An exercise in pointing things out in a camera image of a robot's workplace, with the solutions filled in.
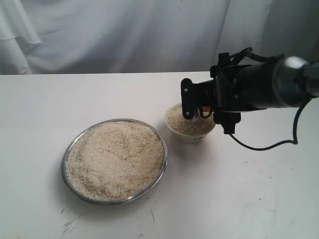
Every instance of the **stainless steel plate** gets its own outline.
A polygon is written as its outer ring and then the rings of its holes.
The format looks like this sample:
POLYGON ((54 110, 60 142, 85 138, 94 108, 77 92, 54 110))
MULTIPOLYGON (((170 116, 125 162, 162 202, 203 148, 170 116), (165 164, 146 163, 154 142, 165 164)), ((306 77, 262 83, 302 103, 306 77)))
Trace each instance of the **stainless steel plate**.
POLYGON ((153 128, 152 126, 150 126, 149 124, 147 123, 144 123, 142 121, 139 121, 139 120, 135 120, 135 119, 111 119, 111 120, 107 120, 107 121, 104 121, 104 122, 100 122, 100 123, 97 123, 96 125, 94 126, 91 126, 89 127, 88 129, 84 130, 82 133, 80 133, 71 143, 70 145, 68 146, 68 148, 66 149, 65 153, 64 153, 64 156, 63 156, 63 159, 62 159, 62 167, 61 167, 61 170, 62 170, 62 177, 63 177, 63 181, 65 183, 65 185, 67 186, 67 188, 72 192, 74 193, 77 197, 79 197, 80 199, 82 199, 83 201, 86 201, 88 203, 92 203, 92 204, 97 204, 97 205, 115 205, 115 204, 121 204, 121 203, 128 203, 130 201, 133 201, 134 199, 136 198, 139 198, 140 196, 142 196, 143 194, 145 194, 146 192, 148 192, 152 187, 154 187, 154 185, 160 180, 160 178, 162 177, 162 175, 164 174, 165 172, 165 169, 167 167, 167 160, 168 160, 168 153, 167 153, 167 145, 165 143, 165 140, 164 138, 161 136, 161 134, 155 129, 153 128), (113 122, 113 121, 132 121, 132 122, 137 122, 137 123, 141 123, 149 128, 151 128, 159 137, 159 139, 161 140, 161 143, 163 145, 163 148, 164 148, 164 159, 163 159, 163 164, 162 164, 162 167, 157 175, 157 177, 153 180, 153 182, 150 183, 150 185, 148 185, 146 188, 144 188, 143 190, 141 190, 140 192, 136 193, 135 195, 132 195, 128 198, 125 198, 125 199, 121 199, 121 200, 116 200, 116 201, 101 201, 101 200, 93 200, 93 199, 90 199, 88 197, 85 197, 83 196, 82 194, 78 193, 71 185, 70 181, 68 180, 67 176, 66 176, 66 171, 65 171, 65 163, 66 163, 66 160, 68 158, 68 155, 69 155, 69 152, 71 150, 71 148, 73 147, 73 145, 76 143, 76 141, 81 138, 85 133, 87 133, 88 131, 90 131, 91 129, 101 125, 101 124, 104 124, 104 123, 107 123, 107 122, 113 122))

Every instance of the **bowl rim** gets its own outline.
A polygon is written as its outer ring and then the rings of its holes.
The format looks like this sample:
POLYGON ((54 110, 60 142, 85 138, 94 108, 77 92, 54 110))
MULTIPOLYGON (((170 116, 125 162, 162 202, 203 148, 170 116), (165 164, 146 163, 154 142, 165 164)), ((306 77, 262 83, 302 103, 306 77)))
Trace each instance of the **bowl rim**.
POLYGON ((92 203, 92 204, 96 204, 96 205, 116 205, 116 204, 121 204, 121 203, 128 203, 128 202, 131 202, 139 197, 141 197, 142 195, 144 195, 145 193, 147 193, 151 188, 153 188, 156 183, 158 183, 158 181, 161 179, 161 177, 163 176, 165 170, 166 170, 166 167, 167 167, 167 162, 168 162, 168 149, 167 149, 167 144, 163 138, 163 136, 160 134, 160 132, 155 129, 153 126, 145 123, 145 122, 142 122, 140 120, 137 120, 137 119, 109 119, 109 120, 106 120, 106 121, 103 121, 103 122, 100 122, 100 123, 97 123, 89 128, 87 128, 86 130, 84 130, 83 132, 81 132, 78 136, 75 137, 74 140, 72 140, 72 142, 69 144, 69 146, 67 147, 67 149, 65 150, 64 152, 64 155, 63 155, 63 158, 62 158, 62 164, 61 164, 61 173, 62 173, 62 178, 63 178, 63 181, 64 181, 64 184, 66 185, 66 187, 75 195, 77 196, 78 198, 80 198, 81 200, 85 201, 85 202, 88 202, 88 203, 92 203), (74 146, 74 144, 85 134, 87 133, 88 131, 90 131, 91 129, 101 125, 101 124, 104 124, 104 123, 108 123, 108 122, 114 122, 114 121, 129 121, 129 122, 136 122, 136 123, 140 123, 140 124, 143 124, 147 127, 149 127, 150 129, 152 129, 154 131, 154 133, 157 134, 157 136, 159 137, 162 145, 163 145, 163 149, 164 149, 164 157, 163 157, 163 163, 162 163, 162 167, 161 169, 159 170, 159 173, 158 175, 156 176, 156 178, 144 189, 142 189, 141 191, 139 191, 138 193, 128 197, 128 198, 124 198, 124 199, 120 199, 120 200, 115 200, 115 201, 104 201, 104 200, 94 200, 94 199, 91 199, 91 198, 88 198, 82 194, 80 194, 79 192, 77 192, 72 184, 70 183, 69 179, 67 178, 66 176, 66 161, 67 161, 67 158, 68 158, 68 155, 70 153, 70 150, 71 148, 74 146))
POLYGON ((181 136, 186 136, 186 137, 202 137, 202 136, 207 135, 209 132, 211 132, 211 131, 215 128, 216 123, 213 121, 213 124, 212 124, 211 129, 210 129, 209 131, 205 132, 205 133, 202 133, 202 134, 189 135, 189 134, 183 134, 183 133, 177 132, 177 131, 174 130, 174 129, 169 125, 169 123, 168 123, 168 113, 170 112, 170 110, 171 110, 172 108, 175 108, 175 107, 177 107, 177 106, 181 106, 181 103, 176 103, 176 104, 172 105, 171 107, 169 107, 169 108, 167 109, 167 111, 165 112, 165 115, 164 115, 166 126, 167 126, 171 131, 173 131, 174 133, 176 133, 176 134, 178 134, 178 135, 181 135, 181 136))

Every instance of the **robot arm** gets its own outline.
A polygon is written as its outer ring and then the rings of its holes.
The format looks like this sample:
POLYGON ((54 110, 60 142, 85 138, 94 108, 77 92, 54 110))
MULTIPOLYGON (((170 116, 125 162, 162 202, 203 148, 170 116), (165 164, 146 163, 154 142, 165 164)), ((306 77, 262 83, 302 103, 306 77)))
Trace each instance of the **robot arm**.
POLYGON ((213 80, 194 84, 188 78, 181 82, 183 116, 187 120, 204 118, 202 108, 209 106, 214 121, 225 134, 235 133, 241 120, 240 112, 267 108, 300 108, 319 96, 319 63, 309 63, 300 57, 260 57, 247 48, 237 54, 219 54, 211 67, 213 80), (238 65, 249 57, 261 62, 238 65))

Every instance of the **white curtain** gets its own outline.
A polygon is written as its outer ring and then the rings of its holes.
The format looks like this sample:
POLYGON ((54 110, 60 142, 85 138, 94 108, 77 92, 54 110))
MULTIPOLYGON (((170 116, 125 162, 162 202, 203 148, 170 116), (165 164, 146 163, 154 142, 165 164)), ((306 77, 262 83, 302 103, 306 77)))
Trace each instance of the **white curtain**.
POLYGON ((248 46, 308 57, 319 34, 318 0, 0 2, 0 74, 207 71, 248 46))

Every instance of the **white table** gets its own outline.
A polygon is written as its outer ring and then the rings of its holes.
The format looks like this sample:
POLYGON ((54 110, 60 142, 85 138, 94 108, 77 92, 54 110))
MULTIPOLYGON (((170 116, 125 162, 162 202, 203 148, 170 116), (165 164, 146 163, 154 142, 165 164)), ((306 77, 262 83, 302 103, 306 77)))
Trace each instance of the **white table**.
MULTIPOLYGON (((301 115, 297 146, 250 151, 219 125, 203 142, 182 144, 163 116, 180 101, 184 77, 209 73, 0 76, 0 238, 319 238, 319 100, 301 115), (113 118, 156 127, 168 167, 134 202, 90 205, 64 186, 62 155, 82 130, 113 118)), ((236 136, 259 147, 291 138, 295 112, 242 114, 236 136)))

